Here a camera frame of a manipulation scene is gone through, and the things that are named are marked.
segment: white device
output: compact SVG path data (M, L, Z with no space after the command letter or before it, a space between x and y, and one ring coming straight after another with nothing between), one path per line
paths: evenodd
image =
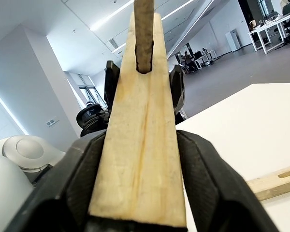
M235 52L241 48L240 43L238 42L235 30L229 31L226 34L226 38L227 38L228 44L231 48L231 51Z
M55 166L64 155L36 136L0 140L0 232L32 192L32 180L47 166Z

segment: gray floor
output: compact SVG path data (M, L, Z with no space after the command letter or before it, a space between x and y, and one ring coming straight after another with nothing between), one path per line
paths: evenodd
M184 76L184 83L188 117L253 83L290 83L290 44L267 55L246 46Z

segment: ceiling light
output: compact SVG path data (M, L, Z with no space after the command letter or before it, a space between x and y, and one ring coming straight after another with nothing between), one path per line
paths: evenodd
M95 31L95 30L99 29L104 23L106 23L108 20L110 20L116 14L118 14L119 12L121 12L122 10L124 10L125 8L127 8L128 6L130 6L132 3L134 3L134 0L128 1L126 4L124 4L123 6L119 7L116 11L114 11L113 13L111 13L109 16L107 16L107 17L99 20L97 23L95 23L90 28L90 30Z
M126 46L126 43L122 44L121 46L119 46L118 48L116 48L114 51L112 51L113 53L115 53L116 51L118 51L119 49L123 48L124 46Z
M163 21L164 19L166 19L166 18L168 18L168 17L170 17L172 14L174 14L175 12L177 12L177 11L179 11L180 9L182 9L183 7L185 7L185 6L187 6L189 3L191 3L191 2L193 2L194 0L189 0L189 1L187 1L185 4L183 4L183 5L181 5L180 7L178 7L177 9L175 9L175 10L173 10L171 13L169 13L169 14L167 14L165 17L163 17L162 19L161 19L161 21ZM112 51L113 53L115 53L116 51L118 51L119 49L121 49L122 47L124 47L126 45L126 43L124 43L124 44L122 44L121 46L119 46L118 48L116 48L114 51Z
M168 55L168 58L175 51L175 49L177 49L177 47L179 46L179 44L184 40L184 38L188 35L188 33L191 31L191 29L194 27L194 25L196 25L196 23L200 20L200 18L207 11L207 9L212 5L213 2L214 2L214 0L211 0L211 2L207 5L207 7L204 9L204 11L200 14L200 16L197 18L197 20L193 23L193 25L190 27L190 29L187 31L187 33L184 35L184 37L179 41L179 43L175 46L175 48L172 50L172 52L170 52L170 54Z
M161 19L161 21L163 21L164 19L170 17L172 14L174 14L175 12L179 11L180 9L182 9L183 7L187 6L189 3L193 2L194 0L189 0L187 1L185 4L181 5L180 7L178 7L177 9L173 10L171 13L167 14L165 17L163 17Z
M23 125L20 124L20 122L17 120L15 115L13 115L13 113L10 111L10 109L7 107L7 105L4 103L4 101L2 100L1 97L0 97L0 104L3 106L3 108L6 110L6 112L8 112L8 114L11 116L11 118L16 123L16 125L22 130L22 132L25 135L29 135L29 133L26 131L26 129L23 127Z

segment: white table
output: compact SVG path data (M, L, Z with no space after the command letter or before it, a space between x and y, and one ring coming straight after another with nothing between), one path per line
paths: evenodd
M202 60L202 63L204 63L205 65L209 65L210 61L214 61L214 59L218 59L216 52L214 50L210 50L207 54L201 56L200 58L196 59L195 62L197 63L197 68L198 69L202 69L202 65L200 63L200 61Z
M290 166L290 84L253 84L178 124L209 140L246 181ZM290 193L262 202L290 232ZM196 231L190 208L187 221Z
M264 53L267 54L269 51L271 51L271 50L275 49L276 47L282 45L282 44L284 43L284 39L286 38L285 29L284 29L284 26L283 26L282 23L283 23L284 21L288 20L288 19L290 19L290 15L283 16L283 17L281 17L281 18L279 18L279 19L277 19L277 20L271 21L270 23L265 24L265 25L263 25L262 27L258 27L258 28L256 28L256 29L254 29L253 31L251 31L251 32L249 33L249 36L250 36L250 39L251 39L251 42L252 42L252 45L253 45L255 51L259 50L260 48L263 48ZM274 27L274 26L276 26L276 27L278 28L278 31L279 31L279 34L280 34L280 37L281 37L282 42L279 43L279 44L277 44L277 45L275 45L275 46L272 46L272 47L269 48L269 49L266 49L265 46L266 46L267 44L270 44L270 43L272 42L272 41L271 41L271 38L270 38L270 35L269 35L269 33L268 33L268 29L269 29L270 27ZM265 31L265 33L266 33L266 36L267 36L267 39L268 39L268 42L267 42L267 43L264 43L264 41L263 41L263 39L262 39L262 36L261 36L261 32L262 32L262 31ZM253 40L253 38L252 38L252 36L251 36L253 33L257 33L257 35L258 35L258 37L259 37L259 39L260 39L260 42L261 42L261 46L260 46L260 47L256 47L256 44L255 44L255 42L254 42L254 40Z

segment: wooden block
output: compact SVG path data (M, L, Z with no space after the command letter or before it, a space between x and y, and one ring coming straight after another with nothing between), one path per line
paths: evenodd
M260 201L290 192L290 167L247 182Z
M134 15L89 213L186 227L180 160L161 17L153 69L136 70Z

